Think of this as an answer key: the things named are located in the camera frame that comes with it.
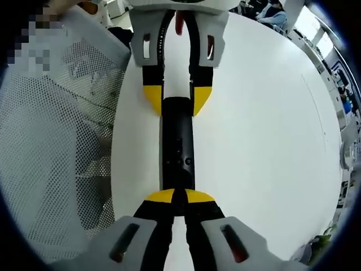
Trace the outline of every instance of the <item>person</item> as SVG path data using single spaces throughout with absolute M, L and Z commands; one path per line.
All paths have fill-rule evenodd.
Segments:
M 349 87 L 345 87 L 346 93 L 347 93 L 347 97 L 349 97 L 350 102 L 352 103 L 352 113 L 357 115 L 356 112 L 359 109 L 358 106 L 358 102 L 355 96 L 355 93 L 353 93 L 352 91 L 350 91 Z
M 279 0 L 269 0 L 267 6 L 256 16 L 256 20 L 273 29 L 273 26 L 283 28 L 287 17 Z
M 349 113 L 351 111 L 351 104 L 347 100 L 347 92 L 345 87 L 338 87 L 338 92 L 340 94 L 342 105 L 344 106 L 345 113 Z

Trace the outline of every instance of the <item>desk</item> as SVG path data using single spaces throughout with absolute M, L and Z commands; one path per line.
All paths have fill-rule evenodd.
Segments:
M 341 186 L 341 136 L 327 88 L 306 54 L 275 31 L 230 14 L 213 92 L 193 120 L 196 189 L 216 198 L 288 259 L 327 228 Z M 188 33 L 165 41 L 165 96 L 189 95 Z M 116 219 L 159 189 L 160 118 L 131 58 L 112 143 Z M 191 270 L 178 218 L 166 270 Z
M 344 106 L 341 102 L 341 97 L 338 92 L 337 85 L 335 84 L 332 76 L 328 73 L 318 53 L 316 53 L 315 50 L 310 46 L 310 44 L 308 44 L 303 38 L 301 38 L 294 30 L 288 33 L 288 38 L 290 38 L 294 44 L 296 44 L 302 51 L 305 52 L 305 54 L 311 59 L 311 61 L 318 70 L 323 70 L 323 72 L 321 72 L 321 78 L 326 84 L 329 95 L 331 96 L 331 100 L 337 112 L 338 124 L 340 129 L 342 130 L 347 125 L 347 117 L 345 114 Z

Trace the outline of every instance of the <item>white wall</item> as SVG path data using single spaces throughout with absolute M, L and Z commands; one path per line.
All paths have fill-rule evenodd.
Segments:
M 322 28 L 318 29 L 316 36 L 311 41 L 312 44 L 316 46 L 317 43 L 322 39 L 324 33 L 325 33 L 325 30 L 323 30 Z
M 305 0 L 283 0 L 283 9 L 287 15 L 287 30 L 291 30 L 301 13 Z
M 336 52 L 335 49 L 332 49 L 332 51 L 325 58 L 325 61 L 329 65 L 330 69 L 339 60 L 340 60 L 340 57 L 338 56 L 338 53 Z

